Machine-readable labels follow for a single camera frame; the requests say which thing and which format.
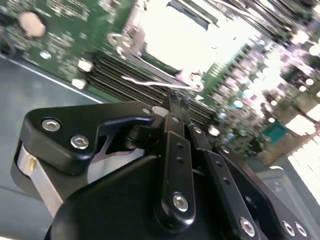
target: capacitor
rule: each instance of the capacitor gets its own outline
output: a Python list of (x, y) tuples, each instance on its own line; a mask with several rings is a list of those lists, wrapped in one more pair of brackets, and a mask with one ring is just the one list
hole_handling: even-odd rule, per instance
[(227, 138), (229, 141), (231, 141), (231, 140), (233, 140), (233, 139), (235, 138), (235, 135), (230, 132), (230, 133), (228, 133), (228, 134), (226, 135), (226, 138)]
[(277, 106), (278, 105), (278, 102), (276, 101), (276, 99), (270, 93), (266, 93), (265, 94), (265, 99), (272, 106)]
[(254, 93), (252, 92), (252, 90), (250, 90), (248, 88), (246, 90), (244, 90), (243, 93), (242, 93), (242, 96), (245, 99), (250, 99), (253, 95), (254, 95)]
[(244, 130), (244, 129), (241, 129), (241, 130), (239, 130), (239, 134), (240, 134), (242, 137), (245, 137), (245, 136), (247, 136), (247, 131)]
[(225, 114), (224, 112), (220, 112), (220, 113), (218, 114), (218, 117), (219, 117), (219, 119), (221, 119), (221, 120), (225, 120), (225, 119), (227, 119), (227, 114)]
[(18, 25), (29, 38), (40, 38), (47, 31), (44, 17), (37, 11), (24, 11), (17, 17)]
[(240, 100), (235, 100), (235, 101), (233, 102), (233, 106), (234, 106), (235, 108), (237, 108), (237, 109), (241, 109), (241, 108), (244, 106), (244, 104), (243, 104), (242, 101), (240, 101)]

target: green circuit board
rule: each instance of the green circuit board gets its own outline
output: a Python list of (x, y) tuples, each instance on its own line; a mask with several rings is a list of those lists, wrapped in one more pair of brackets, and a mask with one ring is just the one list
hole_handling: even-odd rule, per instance
[[(194, 3), (191, 4), (192, 1), (186, 2), (196, 7)], [(71, 81), (84, 52), (103, 51), (119, 59), (115, 49), (107, 41), (107, 35), (122, 32), (135, 4), (136, 0), (0, 0), (0, 12), (15, 18), (24, 11), (40, 13), (46, 22), (46, 34), (43, 37), (29, 38), (17, 24), (3, 31), (24, 51), (23, 57), (27, 61)], [(204, 10), (201, 13), (210, 17)], [(210, 93), (245, 45), (237, 44), (239, 48), (230, 55), (229, 61), (220, 64), (212, 59), (212, 66), (203, 75), (204, 91), (200, 95), (204, 97), (202, 102), (208, 106), (215, 103), (209, 96)], [(49, 53), (50, 58), (43, 59), (41, 52)], [(144, 71), (128, 61), (123, 62)]]
[[(208, 67), (204, 68), (202, 75), (203, 90), (181, 92), (213, 112), (226, 114), (227, 119), (223, 121), (228, 127), (221, 131), (220, 140), (225, 140), (235, 130), (235, 138), (231, 144), (239, 150), (246, 150), (253, 138), (263, 142), (264, 138), (274, 136), (275, 134), (271, 134), (273, 124), (266, 121), (263, 115), (256, 114), (254, 100), (244, 99), (244, 91), (255, 79), (263, 78), (261, 74), (268, 67), (266, 58), (259, 56), (268, 56), (282, 48), (279, 48), (270, 36), (262, 34), (253, 25), (219, 3), (211, 0), (199, 1), (202, 4), (196, 4), (195, 0), (174, 1), (199, 14), (213, 27), (213, 37), (210, 40), (214, 44), (210, 49), (212, 54), (205, 60)], [(145, 76), (155, 78), (157, 75), (154, 72), (121, 57), (108, 40), (109, 34), (123, 33), (133, 8), (140, 2), (143, 1), (0, 0), (0, 13), (13, 18), (18, 18), (19, 14), (28, 11), (40, 14), (44, 19), (46, 33), (41, 37), (27, 36), (17, 22), (0, 28), (23, 52), (22, 57), (25, 60), (70, 82), (79, 71), (78, 63), (84, 53), (97, 52), (102, 52)], [(211, 4), (209, 10), (204, 7), (208, 3)], [(164, 19), (159, 22), (159, 26), (170, 31), (166, 25), (168, 22)], [(167, 73), (177, 70), (148, 55), (147, 52), (142, 53), (142, 58)], [(230, 79), (242, 78), (243, 81), (238, 82), (236, 89), (235, 86), (228, 85)], [(120, 101), (116, 96), (96, 87), (89, 86), (88, 89), (110, 102)], [(285, 97), (279, 100), (278, 108), (289, 105), (300, 94), (290, 86), (284, 86), (281, 91)], [(235, 107), (236, 100), (243, 101), (244, 106), (240, 109)]]

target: metal bolt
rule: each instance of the metal bolt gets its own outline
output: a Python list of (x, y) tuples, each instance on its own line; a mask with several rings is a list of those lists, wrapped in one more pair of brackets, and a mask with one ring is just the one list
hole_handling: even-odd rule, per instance
[(179, 123), (180, 120), (178, 118), (176, 118), (175, 116), (172, 117), (173, 121), (175, 121), (176, 123)]
[(249, 222), (244, 217), (240, 218), (240, 225), (242, 229), (245, 231), (246, 234), (248, 234), (250, 237), (254, 237), (256, 232), (254, 226), (252, 226), (251, 222)]
[(173, 205), (181, 212), (186, 212), (189, 208), (187, 199), (181, 194), (173, 195)]
[(289, 223), (287, 223), (286, 221), (282, 221), (282, 224), (288, 234), (290, 234), (292, 237), (294, 237), (296, 235), (295, 230), (292, 228), (292, 226), (290, 226)]
[(198, 128), (197, 126), (195, 126), (195, 127), (194, 127), (194, 130), (195, 130), (198, 134), (200, 134), (200, 133), (201, 133), (201, 129), (200, 129), (200, 128)]
[(151, 111), (149, 109), (146, 109), (146, 108), (142, 108), (142, 111), (145, 113), (145, 114), (150, 114)]
[(226, 154), (229, 153), (229, 149), (226, 148), (225, 146), (222, 146), (221, 149), (222, 149), (222, 151), (224, 151)]
[(45, 60), (51, 59), (51, 54), (48, 51), (42, 50), (39, 54)]
[(56, 132), (61, 128), (61, 125), (54, 119), (46, 119), (42, 122), (42, 127), (49, 132)]
[(89, 140), (81, 135), (73, 136), (70, 143), (76, 149), (86, 149), (89, 146)]
[(296, 222), (295, 226), (298, 229), (299, 233), (301, 233), (302, 236), (304, 236), (304, 237), (307, 236), (306, 230), (299, 223)]

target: black plastic bracket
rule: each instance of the black plastic bracket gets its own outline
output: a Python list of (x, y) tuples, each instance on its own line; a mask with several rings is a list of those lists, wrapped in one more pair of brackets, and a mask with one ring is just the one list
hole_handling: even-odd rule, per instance
[(256, 206), (257, 220), (268, 239), (312, 239), (307, 227), (249, 168), (244, 159), (223, 144), (217, 144), (216, 149), (225, 159), (242, 196)]
[(160, 143), (160, 172), (154, 214), (169, 232), (179, 233), (196, 218), (190, 142), (184, 138), (184, 123), (168, 113)]
[[(57, 131), (45, 130), (44, 120), (60, 124)], [(98, 137), (116, 133), (130, 125), (150, 125), (155, 120), (150, 107), (139, 101), (35, 109), (24, 118), (20, 140), (25, 149), (68, 175), (85, 171), (97, 153)], [(85, 136), (88, 146), (72, 146), (73, 136)]]
[(199, 165), (212, 185), (211, 191), (217, 193), (218, 204), (222, 205), (217, 207), (217, 212), (213, 214), (229, 223), (229, 226), (223, 229), (224, 234), (230, 239), (250, 237), (253, 240), (266, 240), (252, 219), (224, 159), (211, 151), (207, 136), (200, 128), (190, 124), (188, 131), (194, 147), (192, 158), (201, 161)]

